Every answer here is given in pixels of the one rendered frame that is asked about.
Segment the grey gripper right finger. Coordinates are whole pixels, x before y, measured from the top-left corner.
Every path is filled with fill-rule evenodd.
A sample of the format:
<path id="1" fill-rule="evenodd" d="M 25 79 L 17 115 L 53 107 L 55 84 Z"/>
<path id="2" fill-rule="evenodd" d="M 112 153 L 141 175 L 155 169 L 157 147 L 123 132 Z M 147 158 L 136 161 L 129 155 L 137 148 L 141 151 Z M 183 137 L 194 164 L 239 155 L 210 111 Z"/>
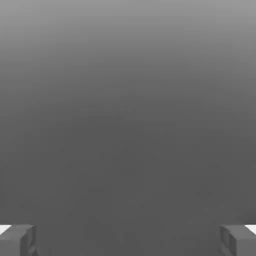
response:
<path id="1" fill-rule="evenodd" d="M 256 256 L 256 224 L 221 225 L 219 235 L 223 256 Z"/>

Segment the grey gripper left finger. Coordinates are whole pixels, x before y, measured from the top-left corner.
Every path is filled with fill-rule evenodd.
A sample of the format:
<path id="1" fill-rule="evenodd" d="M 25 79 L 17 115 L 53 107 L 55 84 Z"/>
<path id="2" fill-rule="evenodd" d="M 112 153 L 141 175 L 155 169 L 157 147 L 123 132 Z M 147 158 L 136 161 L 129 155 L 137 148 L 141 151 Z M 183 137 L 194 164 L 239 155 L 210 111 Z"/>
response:
<path id="1" fill-rule="evenodd" d="M 38 256 L 37 227 L 0 224 L 0 256 Z"/>

